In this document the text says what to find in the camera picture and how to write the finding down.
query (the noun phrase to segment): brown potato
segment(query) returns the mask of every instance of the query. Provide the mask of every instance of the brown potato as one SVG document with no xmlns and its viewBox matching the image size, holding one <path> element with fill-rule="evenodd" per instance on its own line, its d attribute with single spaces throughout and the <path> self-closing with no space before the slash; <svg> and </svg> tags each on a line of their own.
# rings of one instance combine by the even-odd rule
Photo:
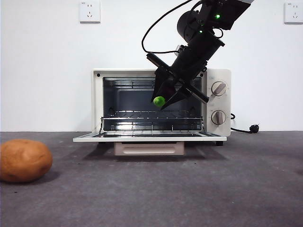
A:
<svg viewBox="0 0 303 227">
<path fill-rule="evenodd" d="M 46 174 L 53 156 L 47 146 L 34 140 L 10 140 L 1 144 L 0 180 L 30 182 Z"/>
</svg>

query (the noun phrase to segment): control knob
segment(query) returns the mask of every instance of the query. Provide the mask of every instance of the control knob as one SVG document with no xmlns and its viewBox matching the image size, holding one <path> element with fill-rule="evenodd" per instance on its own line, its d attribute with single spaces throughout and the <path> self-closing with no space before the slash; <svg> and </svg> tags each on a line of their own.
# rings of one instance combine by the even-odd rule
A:
<svg viewBox="0 0 303 227">
<path fill-rule="evenodd" d="M 223 95 L 224 93 L 226 92 L 226 84 L 223 83 L 223 82 L 215 82 L 213 85 L 212 85 L 212 93 L 215 95 L 215 96 L 221 96 Z"/>
<path fill-rule="evenodd" d="M 226 120 L 226 115 L 223 111 L 217 110 L 214 111 L 212 114 L 212 121 L 216 125 L 221 125 L 225 122 Z"/>
</svg>

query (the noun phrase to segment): electrical outlet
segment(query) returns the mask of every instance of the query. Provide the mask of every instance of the electrical outlet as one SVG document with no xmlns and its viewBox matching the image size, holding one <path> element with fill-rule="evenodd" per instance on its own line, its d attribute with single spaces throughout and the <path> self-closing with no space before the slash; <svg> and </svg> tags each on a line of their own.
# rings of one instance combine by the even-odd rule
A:
<svg viewBox="0 0 303 227">
<path fill-rule="evenodd" d="M 83 1 L 80 3 L 80 22 L 100 23 L 99 1 Z"/>
<path fill-rule="evenodd" d="M 285 23 L 303 23 L 303 0 L 301 1 L 287 1 L 285 7 Z"/>
</svg>

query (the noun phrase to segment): green ball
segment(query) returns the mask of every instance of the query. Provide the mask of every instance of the green ball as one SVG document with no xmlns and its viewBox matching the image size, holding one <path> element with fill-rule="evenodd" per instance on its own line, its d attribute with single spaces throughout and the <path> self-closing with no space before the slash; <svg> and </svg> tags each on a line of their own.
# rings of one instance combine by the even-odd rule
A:
<svg viewBox="0 0 303 227">
<path fill-rule="evenodd" d="M 162 107 L 164 106 L 165 102 L 165 98 L 162 96 L 157 96 L 153 99 L 153 103 L 157 106 L 157 107 Z"/>
</svg>

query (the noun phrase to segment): white toaster oven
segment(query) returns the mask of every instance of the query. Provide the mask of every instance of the white toaster oven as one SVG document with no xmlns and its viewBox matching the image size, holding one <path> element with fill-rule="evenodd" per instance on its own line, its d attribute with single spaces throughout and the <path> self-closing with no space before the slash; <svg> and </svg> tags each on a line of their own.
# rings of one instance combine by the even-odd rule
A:
<svg viewBox="0 0 303 227">
<path fill-rule="evenodd" d="M 182 155 L 185 141 L 216 141 L 231 133 L 231 72 L 208 69 L 193 86 L 194 97 L 160 110 L 151 102 L 155 70 L 94 69 L 91 74 L 92 132 L 74 142 L 114 142 L 117 155 Z"/>
</svg>

